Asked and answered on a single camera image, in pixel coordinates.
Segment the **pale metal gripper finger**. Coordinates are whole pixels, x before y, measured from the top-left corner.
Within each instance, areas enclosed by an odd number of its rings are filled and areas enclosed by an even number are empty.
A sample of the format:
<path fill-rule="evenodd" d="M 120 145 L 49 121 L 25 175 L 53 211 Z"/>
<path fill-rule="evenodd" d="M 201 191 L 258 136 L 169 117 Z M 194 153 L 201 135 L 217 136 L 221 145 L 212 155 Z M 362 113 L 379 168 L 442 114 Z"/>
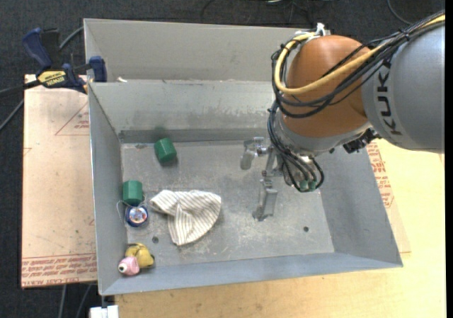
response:
<path fill-rule="evenodd" d="M 277 201 L 277 190 L 273 187 L 271 180 L 262 179 L 260 181 L 260 190 L 258 194 L 258 204 L 253 217 L 258 221 L 263 221 L 267 217 L 273 216 L 275 204 Z"/>
<path fill-rule="evenodd" d="M 240 159 L 240 167 L 242 170 L 249 170 L 252 161 L 256 157 L 262 157 L 268 153 L 264 137 L 253 137 L 252 139 L 245 140 L 243 146 L 244 151 Z"/>

